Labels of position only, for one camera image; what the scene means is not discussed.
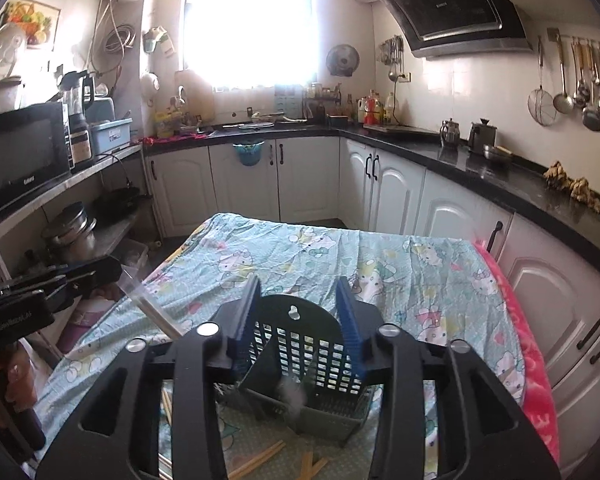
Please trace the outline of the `chopsticks pair one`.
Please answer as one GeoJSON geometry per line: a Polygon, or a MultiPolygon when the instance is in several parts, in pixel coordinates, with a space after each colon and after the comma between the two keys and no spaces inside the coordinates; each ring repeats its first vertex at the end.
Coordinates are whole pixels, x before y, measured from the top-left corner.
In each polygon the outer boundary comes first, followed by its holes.
{"type": "Polygon", "coordinates": [[[168,312],[158,304],[151,292],[134,275],[123,269],[118,285],[125,296],[129,297],[132,303],[166,336],[175,340],[185,334],[182,326],[168,315],[168,312]]]}

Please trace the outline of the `chopsticks pair two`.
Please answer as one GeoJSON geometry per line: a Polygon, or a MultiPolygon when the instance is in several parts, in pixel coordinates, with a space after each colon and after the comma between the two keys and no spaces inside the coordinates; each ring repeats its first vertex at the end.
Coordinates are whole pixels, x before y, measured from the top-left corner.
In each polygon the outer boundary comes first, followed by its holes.
{"type": "Polygon", "coordinates": [[[283,440],[279,440],[278,442],[266,448],[263,452],[259,453],[256,456],[253,456],[253,458],[250,458],[250,460],[247,460],[244,464],[242,464],[242,466],[239,466],[238,468],[232,470],[228,474],[227,479],[239,480],[244,478],[245,476],[248,476],[248,474],[251,474],[253,471],[260,468],[266,462],[272,460],[272,458],[275,455],[277,455],[285,446],[286,442],[283,440]]]}

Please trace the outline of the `chopsticks pair three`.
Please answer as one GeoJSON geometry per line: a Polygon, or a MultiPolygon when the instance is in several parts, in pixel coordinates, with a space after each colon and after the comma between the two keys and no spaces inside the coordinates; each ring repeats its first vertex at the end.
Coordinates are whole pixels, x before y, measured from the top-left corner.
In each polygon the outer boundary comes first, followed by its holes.
{"type": "Polygon", "coordinates": [[[312,480],[329,462],[327,457],[314,460],[312,452],[302,455],[298,480],[312,480]]]}

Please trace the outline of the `dark green utensil basket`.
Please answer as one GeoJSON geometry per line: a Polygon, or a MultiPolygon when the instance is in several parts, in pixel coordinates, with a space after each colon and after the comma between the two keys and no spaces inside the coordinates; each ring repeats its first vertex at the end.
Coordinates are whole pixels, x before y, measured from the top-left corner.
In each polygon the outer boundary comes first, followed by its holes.
{"type": "Polygon", "coordinates": [[[366,423],[374,389],[353,373],[340,325],[324,308],[294,296],[261,297],[248,358],[236,385],[216,387],[227,408],[339,445],[366,423]]]}

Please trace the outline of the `chopsticks pair four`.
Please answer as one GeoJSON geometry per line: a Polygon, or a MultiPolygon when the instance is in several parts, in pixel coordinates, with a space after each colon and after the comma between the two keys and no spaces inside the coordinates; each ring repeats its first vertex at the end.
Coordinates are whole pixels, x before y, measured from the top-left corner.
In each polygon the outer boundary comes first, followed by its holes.
{"type": "Polygon", "coordinates": [[[166,415],[166,421],[168,422],[169,425],[172,425],[172,417],[173,417],[172,396],[168,390],[166,390],[166,389],[161,390],[161,401],[162,401],[162,408],[163,408],[164,414],[166,415]]]}

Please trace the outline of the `pink fleece blanket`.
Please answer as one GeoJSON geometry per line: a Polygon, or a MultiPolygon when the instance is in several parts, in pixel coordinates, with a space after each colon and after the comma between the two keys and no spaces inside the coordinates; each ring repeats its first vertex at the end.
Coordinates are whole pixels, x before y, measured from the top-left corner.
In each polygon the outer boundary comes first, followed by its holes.
{"type": "Polygon", "coordinates": [[[536,344],[532,330],[524,315],[524,310],[522,310],[513,287],[509,284],[505,274],[485,247],[478,242],[472,244],[483,258],[500,288],[507,313],[513,322],[519,339],[521,354],[524,359],[524,378],[526,378],[520,406],[550,451],[554,461],[559,463],[557,415],[542,352],[536,344]]]}

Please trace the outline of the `stacked steel pots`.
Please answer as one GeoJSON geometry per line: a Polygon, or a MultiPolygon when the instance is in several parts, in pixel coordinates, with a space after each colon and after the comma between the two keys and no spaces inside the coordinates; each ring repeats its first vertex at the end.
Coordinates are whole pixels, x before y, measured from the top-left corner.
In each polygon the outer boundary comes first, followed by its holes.
{"type": "Polygon", "coordinates": [[[91,217],[84,203],[65,206],[42,231],[41,236],[50,253],[63,263],[91,260],[95,252],[94,229],[97,220],[91,217]]]}

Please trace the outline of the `white lower cabinets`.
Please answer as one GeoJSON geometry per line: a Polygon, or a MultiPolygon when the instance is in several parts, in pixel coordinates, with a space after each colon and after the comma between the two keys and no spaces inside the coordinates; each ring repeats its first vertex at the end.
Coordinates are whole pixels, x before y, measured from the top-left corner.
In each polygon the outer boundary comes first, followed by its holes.
{"type": "Polygon", "coordinates": [[[355,230],[483,242],[512,285],[553,389],[560,468],[600,441],[600,274],[560,240],[419,164],[348,140],[267,140],[256,166],[233,142],[145,155],[157,216],[184,236],[218,211],[355,230]]]}

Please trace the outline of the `hello kitty teal tablecloth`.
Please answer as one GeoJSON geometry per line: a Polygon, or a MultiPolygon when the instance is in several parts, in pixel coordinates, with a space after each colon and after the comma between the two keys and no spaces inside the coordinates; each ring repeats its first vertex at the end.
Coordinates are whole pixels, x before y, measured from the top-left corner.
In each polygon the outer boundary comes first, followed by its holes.
{"type": "MultiPolygon", "coordinates": [[[[526,366],[520,337],[499,283],[498,266],[467,240],[293,226],[215,214],[189,235],[143,282],[151,300],[183,330],[206,322],[238,299],[252,276],[263,296],[288,295],[317,304],[336,318],[336,279],[347,278],[357,300],[418,340],[445,346],[465,339],[515,401],[524,404],[526,366]]],[[[118,301],[66,354],[35,411],[47,443],[41,459],[99,374],[134,337],[168,338],[128,298],[118,301]]],[[[278,440],[282,452],[247,479],[298,478],[301,457],[327,463],[313,479],[363,479],[368,473],[380,409],[375,389],[364,426],[343,446],[296,436],[280,420],[257,422],[220,405],[223,451],[230,470],[278,440]]]]}

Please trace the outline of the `black microwave oven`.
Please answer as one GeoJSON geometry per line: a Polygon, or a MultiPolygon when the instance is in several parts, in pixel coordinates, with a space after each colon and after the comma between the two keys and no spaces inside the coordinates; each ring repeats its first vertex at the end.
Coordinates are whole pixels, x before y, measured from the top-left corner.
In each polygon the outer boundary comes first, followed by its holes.
{"type": "Polygon", "coordinates": [[[0,208],[70,174],[69,152],[61,103],[0,114],[0,208]]]}

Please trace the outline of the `blue plastic box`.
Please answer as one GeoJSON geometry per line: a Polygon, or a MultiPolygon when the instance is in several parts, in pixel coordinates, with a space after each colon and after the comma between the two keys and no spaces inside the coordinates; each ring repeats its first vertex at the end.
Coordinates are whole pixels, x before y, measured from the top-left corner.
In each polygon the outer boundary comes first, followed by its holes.
{"type": "Polygon", "coordinates": [[[90,125],[93,155],[106,154],[128,146],[131,142],[131,118],[90,125]]]}

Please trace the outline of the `electric blender jug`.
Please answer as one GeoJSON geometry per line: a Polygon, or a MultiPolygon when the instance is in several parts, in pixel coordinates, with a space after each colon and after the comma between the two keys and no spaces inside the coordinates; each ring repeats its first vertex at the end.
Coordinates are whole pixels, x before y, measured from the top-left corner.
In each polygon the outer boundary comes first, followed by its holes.
{"type": "Polygon", "coordinates": [[[87,70],[69,72],[62,76],[59,90],[68,113],[72,164],[78,170],[93,159],[85,112],[94,103],[94,80],[87,70]]]}

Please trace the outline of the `black countertop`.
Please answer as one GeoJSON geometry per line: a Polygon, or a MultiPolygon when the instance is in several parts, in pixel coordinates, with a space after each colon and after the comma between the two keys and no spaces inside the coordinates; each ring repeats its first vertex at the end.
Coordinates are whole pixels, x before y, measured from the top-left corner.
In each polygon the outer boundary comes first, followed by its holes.
{"type": "Polygon", "coordinates": [[[202,139],[178,136],[143,144],[147,156],[189,148],[206,148],[232,141],[283,140],[327,136],[345,138],[379,148],[445,177],[490,200],[509,212],[520,214],[548,232],[584,259],[600,274],[600,214],[549,188],[545,168],[516,155],[506,169],[498,169],[482,156],[471,154],[465,144],[445,150],[438,137],[416,129],[403,136],[380,136],[362,128],[331,129],[326,126],[274,127],[261,130],[216,130],[202,139]]]}

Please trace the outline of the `brown cloth on counter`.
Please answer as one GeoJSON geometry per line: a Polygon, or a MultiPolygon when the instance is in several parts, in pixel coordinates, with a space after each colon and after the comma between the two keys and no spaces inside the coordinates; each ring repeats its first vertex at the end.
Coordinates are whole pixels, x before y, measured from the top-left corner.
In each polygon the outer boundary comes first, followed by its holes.
{"type": "Polygon", "coordinates": [[[590,188],[588,179],[569,177],[562,163],[558,160],[551,164],[543,174],[546,184],[557,192],[568,195],[572,200],[585,204],[588,209],[600,215],[600,198],[590,188]]]}

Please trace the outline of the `teal hanging bin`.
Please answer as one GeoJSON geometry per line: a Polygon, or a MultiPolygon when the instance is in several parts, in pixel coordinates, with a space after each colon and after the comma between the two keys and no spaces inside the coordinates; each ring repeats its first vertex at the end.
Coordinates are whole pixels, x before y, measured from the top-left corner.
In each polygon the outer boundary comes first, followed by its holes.
{"type": "Polygon", "coordinates": [[[260,162],[264,142],[234,143],[234,151],[242,166],[252,167],[260,162]]]}

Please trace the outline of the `fruit picture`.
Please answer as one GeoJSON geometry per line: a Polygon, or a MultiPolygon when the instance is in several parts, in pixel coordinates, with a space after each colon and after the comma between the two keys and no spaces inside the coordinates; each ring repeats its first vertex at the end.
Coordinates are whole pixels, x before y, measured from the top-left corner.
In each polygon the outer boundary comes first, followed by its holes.
{"type": "Polygon", "coordinates": [[[61,10],[35,0],[7,0],[0,10],[0,29],[19,26],[31,49],[53,50],[61,10]]]}

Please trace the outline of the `dark steel pot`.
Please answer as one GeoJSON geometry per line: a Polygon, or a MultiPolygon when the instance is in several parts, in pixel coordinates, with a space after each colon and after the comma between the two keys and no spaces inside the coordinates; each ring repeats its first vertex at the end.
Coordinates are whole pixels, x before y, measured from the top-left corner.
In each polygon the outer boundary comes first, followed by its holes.
{"type": "Polygon", "coordinates": [[[493,146],[498,128],[490,124],[490,120],[481,118],[473,122],[469,131],[468,148],[471,154],[483,155],[486,146],[493,146]]]}

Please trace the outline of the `steel kettle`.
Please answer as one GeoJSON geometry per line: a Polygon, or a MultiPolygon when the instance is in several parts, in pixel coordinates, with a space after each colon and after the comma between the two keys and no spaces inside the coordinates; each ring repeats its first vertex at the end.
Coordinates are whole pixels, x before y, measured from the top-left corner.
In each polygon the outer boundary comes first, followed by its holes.
{"type": "Polygon", "coordinates": [[[452,118],[442,122],[439,134],[442,148],[456,150],[460,145],[460,125],[452,118]]]}

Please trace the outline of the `red bottle on counter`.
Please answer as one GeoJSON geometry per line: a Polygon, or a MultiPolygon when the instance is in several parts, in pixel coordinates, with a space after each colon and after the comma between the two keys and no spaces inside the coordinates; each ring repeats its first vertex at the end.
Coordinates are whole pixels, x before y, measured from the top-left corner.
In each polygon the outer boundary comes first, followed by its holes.
{"type": "Polygon", "coordinates": [[[379,99],[379,94],[372,90],[363,101],[363,120],[364,125],[379,126],[384,120],[384,107],[379,99]]]}

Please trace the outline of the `steel ladle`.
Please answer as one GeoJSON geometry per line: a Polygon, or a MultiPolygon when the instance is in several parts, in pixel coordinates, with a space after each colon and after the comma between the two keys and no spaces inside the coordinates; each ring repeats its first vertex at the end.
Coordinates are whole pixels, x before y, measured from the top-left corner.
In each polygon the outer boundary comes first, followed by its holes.
{"type": "Polygon", "coordinates": [[[568,115],[573,111],[574,103],[572,96],[570,96],[567,90],[564,47],[562,46],[562,37],[560,35],[556,36],[556,46],[559,62],[560,90],[554,96],[553,104],[559,114],[568,115]]]}

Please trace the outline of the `hanging utensil set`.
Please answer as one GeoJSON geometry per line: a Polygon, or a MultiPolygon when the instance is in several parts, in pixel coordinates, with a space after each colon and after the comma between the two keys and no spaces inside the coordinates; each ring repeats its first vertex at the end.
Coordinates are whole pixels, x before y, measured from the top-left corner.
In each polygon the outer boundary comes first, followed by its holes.
{"type": "Polygon", "coordinates": [[[574,37],[571,53],[576,71],[573,99],[581,111],[582,124],[600,133],[600,41],[574,37]]]}

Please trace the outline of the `black range hood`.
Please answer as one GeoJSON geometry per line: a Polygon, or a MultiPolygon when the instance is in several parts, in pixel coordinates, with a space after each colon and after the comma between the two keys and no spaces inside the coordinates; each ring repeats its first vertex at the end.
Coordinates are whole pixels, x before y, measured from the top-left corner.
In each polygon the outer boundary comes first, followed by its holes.
{"type": "Polygon", "coordinates": [[[509,0],[360,1],[386,6],[415,58],[531,49],[516,6],[509,0]]]}

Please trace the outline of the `small wall fan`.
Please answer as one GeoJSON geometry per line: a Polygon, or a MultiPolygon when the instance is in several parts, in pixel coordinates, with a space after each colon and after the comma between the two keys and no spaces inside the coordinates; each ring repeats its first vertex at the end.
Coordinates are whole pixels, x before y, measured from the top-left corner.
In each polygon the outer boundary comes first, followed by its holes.
{"type": "Polygon", "coordinates": [[[326,56],[326,67],[334,77],[351,77],[358,69],[360,55],[350,44],[337,44],[326,56]]]}

